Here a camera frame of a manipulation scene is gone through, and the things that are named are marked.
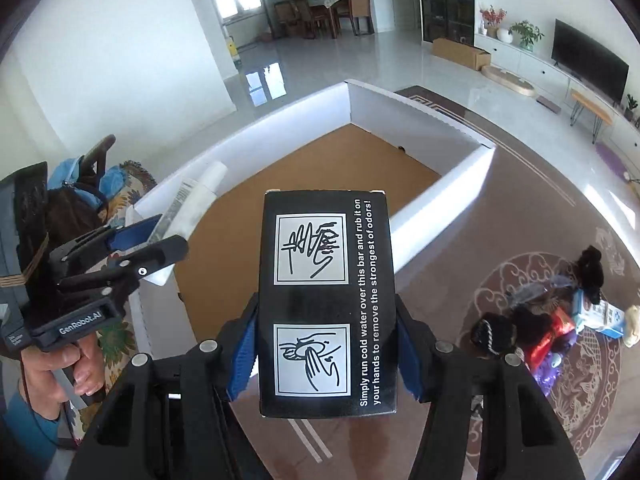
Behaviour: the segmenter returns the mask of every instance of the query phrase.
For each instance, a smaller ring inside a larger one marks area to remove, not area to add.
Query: red flowers
[[[494,6],[491,6],[489,9],[480,9],[480,13],[484,19],[484,24],[489,27],[497,27],[507,15],[507,11],[504,9],[495,12]]]

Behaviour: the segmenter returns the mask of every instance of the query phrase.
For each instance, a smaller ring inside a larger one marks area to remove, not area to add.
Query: black box
[[[383,192],[267,192],[259,295],[263,415],[395,412],[398,341]]]

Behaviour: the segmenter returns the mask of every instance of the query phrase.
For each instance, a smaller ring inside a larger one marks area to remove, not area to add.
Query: red cloth
[[[551,318],[553,320],[551,330],[543,336],[537,345],[525,352],[527,365],[532,372],[535,372],[542,364],[549,350],[551,350],[551,345],[554,340],[561,335],[571,332],[571,330],[575,328],[574,321],[562,308],[558,307],[556,311],[551,314]]]

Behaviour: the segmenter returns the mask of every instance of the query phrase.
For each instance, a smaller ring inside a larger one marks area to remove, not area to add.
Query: white tv cabinet
[[[622,110],[614,108],[580,80],[556,68],[551,59],[543,59],[519,46],[481,34],[476,34],[475,46],[491,54],[492,65],[529,81],[539,94],[555,102],[569,114],[575,105],[575,99],[571,97],[572,89],[576,89],[604,108],[613,124],[603,125],[598,140],[602,140],[613,149],[631,173],[640,176],[640,132],[624,118]],[[580,117],[580,122],[589,130],[593,127],[593,120],[593,114],[588,112],[582,113]]]

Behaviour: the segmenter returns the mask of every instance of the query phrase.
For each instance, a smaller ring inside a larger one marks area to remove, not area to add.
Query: sunflower pattern fabric
[[[105,217],[103,218],[106,223],[114,227],[124,225],[127,207],[135,204],[156,185],[151,174],[138,162],[127,160],[120,164],[120,167],[126,173],[125,184],[120,192],[110,200],[108,212],[104,213]],[[105,266],[109,259],[117,256],[119,256],[118,253],[111,254],[99,266]],[[124,307],[126,316],[123,320],[115,321],[98,330],[98,344],[104,356],[104,380],[107,393],[118,380],[129,359],[137,352],[128,301]],[[76,441],[82,440],[99,407],[100,404],[97,403],[84,410],[73,408],[72,427]]]

